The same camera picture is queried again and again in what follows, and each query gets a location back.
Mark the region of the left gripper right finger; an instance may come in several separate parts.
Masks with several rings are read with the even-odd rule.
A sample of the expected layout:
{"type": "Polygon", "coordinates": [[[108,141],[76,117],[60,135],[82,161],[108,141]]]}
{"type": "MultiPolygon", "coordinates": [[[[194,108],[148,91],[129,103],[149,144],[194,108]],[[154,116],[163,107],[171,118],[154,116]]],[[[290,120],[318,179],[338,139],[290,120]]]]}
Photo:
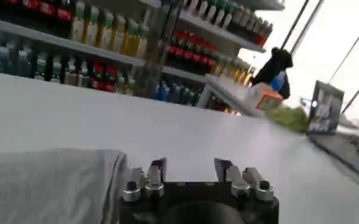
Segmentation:
{"type": "Polygon", "coordinates": [[[262,202],[273,201],[273,187],[256,168],[246,167],[241,171],[231,161],[221,158],[215,158],[214,165],[218,181],[229,183],[231,193],[236,198],[243,195],[255,197],[262,202]]]}

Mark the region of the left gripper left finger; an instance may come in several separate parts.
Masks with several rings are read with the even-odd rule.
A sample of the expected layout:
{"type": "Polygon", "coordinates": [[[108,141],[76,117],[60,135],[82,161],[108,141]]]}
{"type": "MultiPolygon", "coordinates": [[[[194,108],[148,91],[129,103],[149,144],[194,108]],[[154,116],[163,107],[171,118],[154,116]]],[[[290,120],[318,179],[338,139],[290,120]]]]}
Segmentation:
{"type": "Polygon", "coordinates": [[[141,167],[130,168],[126,175],[123,200],[136,203],[144,199],[162,198],[165,190],[166,158],[151,161],[145,172],[141,167]]]}

